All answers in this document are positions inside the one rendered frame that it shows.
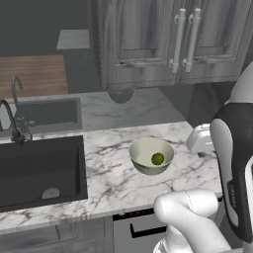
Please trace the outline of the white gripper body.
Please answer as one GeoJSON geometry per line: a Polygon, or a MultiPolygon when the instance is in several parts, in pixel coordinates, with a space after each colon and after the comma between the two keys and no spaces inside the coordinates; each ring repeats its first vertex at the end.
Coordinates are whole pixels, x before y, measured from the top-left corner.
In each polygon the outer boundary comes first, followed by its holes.
{"type": "Polygon", "coordinates": [[[202,124],[193,129],[186,141],[186,145],[192,153],[209,153],[214,151],[210,127],[210,124],[202,124]]]}

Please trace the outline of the green lime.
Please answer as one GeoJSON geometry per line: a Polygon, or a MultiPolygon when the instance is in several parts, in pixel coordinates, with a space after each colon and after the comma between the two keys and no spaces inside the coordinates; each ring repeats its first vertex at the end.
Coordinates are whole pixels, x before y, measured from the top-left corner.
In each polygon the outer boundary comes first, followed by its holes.
{"type": "Polygon", "coordinates": [[[151,157],[151,162],[154,165],[160,165],[163,163],[163,161],[164,161],[164,155],[162,153],[155,153],[151,157]]]}

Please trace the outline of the pale green bowl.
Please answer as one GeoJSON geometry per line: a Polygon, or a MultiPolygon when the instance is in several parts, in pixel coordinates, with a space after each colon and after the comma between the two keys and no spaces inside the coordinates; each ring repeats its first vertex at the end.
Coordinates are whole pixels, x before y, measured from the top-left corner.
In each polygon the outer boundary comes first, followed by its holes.
{"type": "Polygon", "coordinates": [[[163,173],[174,158],[174,149],[168,141],[156,137],[141,137],[135,140],[128,149],[133,166],[142,174],[158,175],[163,173]],[[155,153],[162,153],[164,161],[154,165],[151,157],[155,153]]]}

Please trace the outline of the grey wooden cupboard door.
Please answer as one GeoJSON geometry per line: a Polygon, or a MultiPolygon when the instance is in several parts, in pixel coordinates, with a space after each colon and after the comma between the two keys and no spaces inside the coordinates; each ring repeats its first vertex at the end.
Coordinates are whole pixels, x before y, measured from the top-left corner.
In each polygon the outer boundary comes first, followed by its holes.
{"type": "Polygon", "coordinates": [[[167,85],[174,0],[97,0],[105,89],[167,85]]]}
{"type": "Polygon", "coordinates": [[[253,0],[182,0],[186,24],[176,83],[196,84],[236,81],[253,35],[253,0]],[[192,25],[189,16],[200,8],[193,66],[187,73],[182,62],[187,57],[192,25]]]}

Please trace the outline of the grey dishwasher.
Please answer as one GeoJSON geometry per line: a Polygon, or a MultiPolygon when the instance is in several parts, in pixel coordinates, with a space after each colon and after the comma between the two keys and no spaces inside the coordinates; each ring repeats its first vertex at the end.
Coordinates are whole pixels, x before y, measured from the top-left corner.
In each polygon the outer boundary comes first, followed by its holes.
{"type": "Polygon", "coordinates": [[[130,211],[113,215],[115,253],[152,253],[155,245],[165,232],[138,238],[132,238],[129,225],[135,231],[165,226],[158,220],[153,209],[130,211]]]}

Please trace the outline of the black sink basin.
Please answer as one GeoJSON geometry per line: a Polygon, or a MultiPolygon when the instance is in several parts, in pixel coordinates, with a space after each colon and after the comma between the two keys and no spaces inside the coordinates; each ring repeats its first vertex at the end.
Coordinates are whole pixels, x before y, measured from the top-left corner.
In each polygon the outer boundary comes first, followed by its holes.
{"type": "Polygon", "coordinates": [[[0,144],[0,212],[87,198],[81,135],[0,144]]]}

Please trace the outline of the grey wooden base cupboard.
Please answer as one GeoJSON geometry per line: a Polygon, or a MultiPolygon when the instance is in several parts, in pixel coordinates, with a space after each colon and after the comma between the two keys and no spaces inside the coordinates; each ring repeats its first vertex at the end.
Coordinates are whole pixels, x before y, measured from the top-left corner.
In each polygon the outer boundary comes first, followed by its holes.
{"type": "Polygon", "coordinates": [[[3,234],[0,253],[115,253],[113,220],[97,217],[3,234]]]}

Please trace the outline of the black curved tap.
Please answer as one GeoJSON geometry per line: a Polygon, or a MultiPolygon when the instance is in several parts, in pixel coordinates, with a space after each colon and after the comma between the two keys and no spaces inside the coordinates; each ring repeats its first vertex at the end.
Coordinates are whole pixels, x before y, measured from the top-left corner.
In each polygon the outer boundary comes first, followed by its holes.
{"type": "Polygon", "coordinates": [[[0,100],[0,107],[4,106],[7,110],[7,114],[12,127],[12,137],[11,141],[14,142],[17,146],[23,146],[26,141],[32,141],[33,136],[30,133],[21,134],[21,132],[17,129],[11,108],[8,102],[4,99],[0,100]]]}

